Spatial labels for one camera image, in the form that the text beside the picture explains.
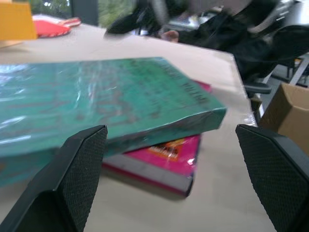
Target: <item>yellow object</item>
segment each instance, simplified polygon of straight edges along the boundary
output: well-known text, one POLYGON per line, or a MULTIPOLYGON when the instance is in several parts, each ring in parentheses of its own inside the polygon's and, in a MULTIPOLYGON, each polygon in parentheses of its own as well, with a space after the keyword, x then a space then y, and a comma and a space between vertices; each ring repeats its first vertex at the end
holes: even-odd
POLYGON ((0 2, 0 40, 34 40, 37 33, 28 3, 0 2))

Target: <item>desk surface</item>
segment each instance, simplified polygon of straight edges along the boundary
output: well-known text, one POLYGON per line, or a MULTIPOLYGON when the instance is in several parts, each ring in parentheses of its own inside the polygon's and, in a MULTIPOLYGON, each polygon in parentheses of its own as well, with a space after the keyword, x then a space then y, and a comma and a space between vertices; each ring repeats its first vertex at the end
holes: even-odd
MULTIPOLYGON (((235 134, 237 124, 254 124, 254 118, 233 56, 137 36, 111 40, 103 34, 102 29, 81 25, 64 37, 1 49, 0 64, 165 57, 192 79, 211 84, 228 112, 219 130, 203 135, 191 196, 175 199, 134 181, 129 185, 102 175, 85 232, 274 232, 235 134)), ((0 221, 26 185, 0 188, 0 221)))

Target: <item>green book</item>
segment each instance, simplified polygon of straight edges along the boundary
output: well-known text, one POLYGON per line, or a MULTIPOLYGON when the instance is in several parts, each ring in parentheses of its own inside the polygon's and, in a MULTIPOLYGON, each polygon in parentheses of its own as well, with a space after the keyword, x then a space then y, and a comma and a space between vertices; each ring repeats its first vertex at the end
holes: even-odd
POLYGON ((0 65, 0 88, 0 163, 96 125, 119 154, 215 130, 226 112, 163 58, 0 65))

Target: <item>cardboard box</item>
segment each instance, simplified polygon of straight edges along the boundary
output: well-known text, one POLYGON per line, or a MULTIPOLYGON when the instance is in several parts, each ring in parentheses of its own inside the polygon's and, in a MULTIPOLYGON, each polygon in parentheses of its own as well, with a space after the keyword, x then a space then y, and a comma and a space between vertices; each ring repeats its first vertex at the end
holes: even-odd
POLYGON ((259 125, 289 137, 309 156, 309 89, 282 84, 259 125))

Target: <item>hand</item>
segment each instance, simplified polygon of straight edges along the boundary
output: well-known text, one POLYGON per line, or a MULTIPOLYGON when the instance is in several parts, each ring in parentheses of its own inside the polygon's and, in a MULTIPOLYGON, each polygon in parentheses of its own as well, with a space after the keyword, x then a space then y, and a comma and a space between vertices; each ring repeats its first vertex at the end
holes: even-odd
POLYGON ((170 41, 172 43, 178 43, 179 33, 175 30, 170 30, 161 35, 162 40, 170 41))

